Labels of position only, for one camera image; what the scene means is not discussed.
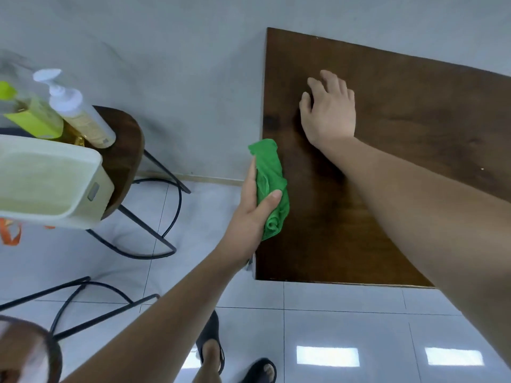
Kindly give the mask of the person's right hand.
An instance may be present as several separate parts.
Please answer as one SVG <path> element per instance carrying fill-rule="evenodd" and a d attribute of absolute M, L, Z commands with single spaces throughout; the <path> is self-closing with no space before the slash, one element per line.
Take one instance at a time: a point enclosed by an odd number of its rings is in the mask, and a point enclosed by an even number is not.
<path fill-rule="evenodd" d="M 347 83 L 341 78 L 339 83 L 340 94 L 329 94 L 321 76 L 307 79 L 309 93 L 313 96 L 314 121 L 301 124 L 306 138 L 317 149 L 322 149 L 329 141 L 354 136 L 356 110 L 348 103 Z"/>

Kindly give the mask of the person's left hand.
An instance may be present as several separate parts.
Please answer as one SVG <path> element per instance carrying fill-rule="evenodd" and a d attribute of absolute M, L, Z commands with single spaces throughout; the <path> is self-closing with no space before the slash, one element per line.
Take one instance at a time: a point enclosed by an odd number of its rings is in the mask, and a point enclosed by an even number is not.
<path fill-rule="evenodd" d="M 235 270 L 241 270 L 255 253 L 263 237 L 266 219 L 258 219 L 256 158 L 253 157 L 241 187 L 240 202 L 217 250 Z"/>

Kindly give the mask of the green cleaning cloth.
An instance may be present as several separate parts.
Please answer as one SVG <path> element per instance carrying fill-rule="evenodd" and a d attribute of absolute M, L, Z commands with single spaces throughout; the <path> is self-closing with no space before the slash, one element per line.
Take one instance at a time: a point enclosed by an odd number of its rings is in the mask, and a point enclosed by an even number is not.
<path fill-rule="evenodd" d="M 278 156 L 278 146 L 273 139 L 262 139 L 248 146 L 252 156 L 256 158 L 256 186 L 258 204 L 274 190 L 282 192 L 279 205 L 272 211 L 265 222 L 262 240 L 278 235 L 290 212 L 290 200 L 287 180 Z"/>

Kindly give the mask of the person's left forearm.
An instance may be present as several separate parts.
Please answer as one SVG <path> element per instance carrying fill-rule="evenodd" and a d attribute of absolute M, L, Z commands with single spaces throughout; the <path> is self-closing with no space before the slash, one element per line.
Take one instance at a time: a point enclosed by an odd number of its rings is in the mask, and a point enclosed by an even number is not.
<path fill-rule="evenodd" d="M 61 383 L 171 383 L 227 284 L 253 254 L 216 247 Z"/>

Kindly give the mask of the person's right forearm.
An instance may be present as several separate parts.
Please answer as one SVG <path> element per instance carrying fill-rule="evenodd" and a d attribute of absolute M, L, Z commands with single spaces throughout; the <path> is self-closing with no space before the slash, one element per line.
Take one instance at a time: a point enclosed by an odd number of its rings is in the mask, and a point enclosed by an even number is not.
<path fill-rule="evenodd" d="M 354 137 L 312 143 L 406 258 L 511 368 L 511 203 Z"/>

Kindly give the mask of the black slipper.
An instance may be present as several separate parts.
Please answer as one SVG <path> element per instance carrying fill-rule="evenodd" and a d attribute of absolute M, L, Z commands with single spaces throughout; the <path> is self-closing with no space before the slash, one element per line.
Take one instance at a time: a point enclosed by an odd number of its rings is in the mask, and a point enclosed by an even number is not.
<path fill-rule="evenodd" d="M 220 336 L 219 336 L 219 317 L 216 312 L 216 310 L 213 310 L 210 318 L 208 319 L 208 322 L 206 323 L 205 327 L 201 331 L 201 334 L 199 335 L 199 338 L 196 341 L 196 348 L 197 348 L 197 357 L 200 359 L 200 363 L 202 366 L 203 363 L 203 355 L 202 355 L 202 347 L 204 343 L 210 339 L 215 339 L 220 346 L 220 368 L 218 371 L 219 376 L 223 372 L 224 366 L 225 366 L 225 354 L 224 350 L 222 348 L 222 345 L 220 343 Z M 193 383 L 199 383 L 197 381 L 197 378 L 194 378 Z"/>
<path fill-rule="evenodd" d="M 243 379 L 239 383 L 259 383 L 260 377 L 263 375 L 263 366 L 266 363 L 270 363 L 274 366 L 276 371 L 276 378 L 277 379 L 277 368 L 275 364 L 268 358 L 261 358 L 257 360 L 252 366 L 248 369 L 246 375 L 243 377 Z"/>

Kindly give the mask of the wooden stool black metal legs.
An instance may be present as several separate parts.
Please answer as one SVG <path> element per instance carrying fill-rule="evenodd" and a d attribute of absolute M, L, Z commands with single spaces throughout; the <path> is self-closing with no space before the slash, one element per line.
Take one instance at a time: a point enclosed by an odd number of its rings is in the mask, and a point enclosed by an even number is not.
<path fill-rule="evenodd" d="M 125 305 L 64 331 L 56 332 L 66 309 L 90 285 L 113 291 L 125 301 Z M 1 312 L 5 310 L 68 288 L 75 288 L 75 290 L 58 310 L 49 329 L 31 321 L 1 315 Z M 86 276 L 0 304 L 0 383 L 59 383 L 63 369 L 60 341 L 159 298 L 159 294 L 152 294 L 132 300 L 120 289 L 107 283 L 93 281 L 90 276 Z"/>
<path fill-rule="evenodd" d="M 105 120 L 106 123 L 114 130 L 117 136 L 113 146 L 99 150 L 99 153 L 103 159 L 103 167 L 114 185 L 112 197 L 102 216 L 102 219 L 109 217 L 113 212 L 118 210 L 124 216 L 141 227 L 144 231 L 149 233 L 158 242 L 165 245 L 169 251 L 157 255 L 132 254 L 116 247 L 114 244 L 108 242 L 91 229 L 86 230 L 86 232 L 110 250 L 129 259 L 157 260 L 174 255 L 177 252 L 177 248 L 166 240 L 166 236 L 174 227 L 179 217 L 182 208 L 183 194 L 190 194 L 190 189 L 188 189 L 188 187 L 185 186 L 182 181 L 177 178 L 176 175 L 174 175 L 167 167 L 160 163 L 145 149 L 145 138 L 143 131 L 137 121 L 130 114 L 119 109 L 97 105 L 94 105 L 93 108 L 99 113 L 100 117 Z M 138 167 L 143 157 L 146 157 L 150 162 L 160 168 L 164 173 L 167 174 L 169 178 L 154 177 L 135 179 Z M 159 234 L 122 204 L 131 188 L 131 185 L 141 184 L 144 182 L 161 182 L 174 186 L 178 190 L 178 206 L 175 216 L 172 219 L 170 226 L 163 232 L 163 234 Z"/>

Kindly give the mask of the person's left foot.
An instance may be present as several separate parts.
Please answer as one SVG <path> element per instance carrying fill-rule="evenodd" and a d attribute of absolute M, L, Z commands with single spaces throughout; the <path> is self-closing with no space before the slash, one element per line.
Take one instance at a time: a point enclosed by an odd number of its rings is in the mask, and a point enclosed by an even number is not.
<path fill-rule="evenodd" d="M 206 341 L 202 347 L 203 363 L 196 378 L 199 383 L 221 383 L 220 346 L 215 339 Z"/>

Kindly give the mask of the amber transparent bottle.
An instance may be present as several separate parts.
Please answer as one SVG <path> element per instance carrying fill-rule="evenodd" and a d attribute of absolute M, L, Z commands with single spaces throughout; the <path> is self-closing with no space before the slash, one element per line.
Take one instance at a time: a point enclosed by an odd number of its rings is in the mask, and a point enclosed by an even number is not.
<path fill-rule="evenodd" d="M 85 147 L 85 139 L 82 134 L 67 122 L 63 124 L 63 132 L 59 138 L 59 142 Z"/>

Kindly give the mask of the cream bottle white pump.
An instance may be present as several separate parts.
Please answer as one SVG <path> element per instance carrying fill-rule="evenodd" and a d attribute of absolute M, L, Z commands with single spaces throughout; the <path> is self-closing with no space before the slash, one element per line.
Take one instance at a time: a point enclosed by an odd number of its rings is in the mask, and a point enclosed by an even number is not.
<path fill-rule="evenodd" d="M 85 101 L 78 89 L 65 87 L 56 81 L 61 73 L 60 69 L 41 69 L 33 73 L 33 80 L 48 86 L 50 107 L 93 147 L 103 149 L 113 146 L 117 140 L 114 130 Z"/>

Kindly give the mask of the white plastic water basin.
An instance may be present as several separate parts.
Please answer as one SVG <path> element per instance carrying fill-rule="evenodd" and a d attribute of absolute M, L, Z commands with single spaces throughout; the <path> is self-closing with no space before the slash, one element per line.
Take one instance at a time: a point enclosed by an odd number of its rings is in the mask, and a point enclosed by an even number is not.
<path fill-rule="evenodd" d="M 92 148 L 0 135 L 0 218 L 87 230 L 114 192 Z"/>

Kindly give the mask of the yellow-green plastic bottle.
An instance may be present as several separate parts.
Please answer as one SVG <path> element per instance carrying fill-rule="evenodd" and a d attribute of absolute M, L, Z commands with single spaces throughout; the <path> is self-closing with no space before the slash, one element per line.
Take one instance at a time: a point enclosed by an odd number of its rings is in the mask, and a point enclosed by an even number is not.
<path fill-rule="evenodd" d="M 0 81 L 0 115 L 38 139 L 55 140 L 63 135 L 63 119 L 57 112 L 6 81 Z"/>

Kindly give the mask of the orange plastic bag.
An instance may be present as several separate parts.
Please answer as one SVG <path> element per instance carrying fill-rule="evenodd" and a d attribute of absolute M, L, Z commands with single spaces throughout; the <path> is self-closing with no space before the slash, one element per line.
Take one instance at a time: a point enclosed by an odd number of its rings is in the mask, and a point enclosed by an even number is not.
<path fill-rule="evenodd" d="M 22 237 L 22 224 L 6 218 L 0 218 L 0 241 L 7 246 L 17 246 Z"/>

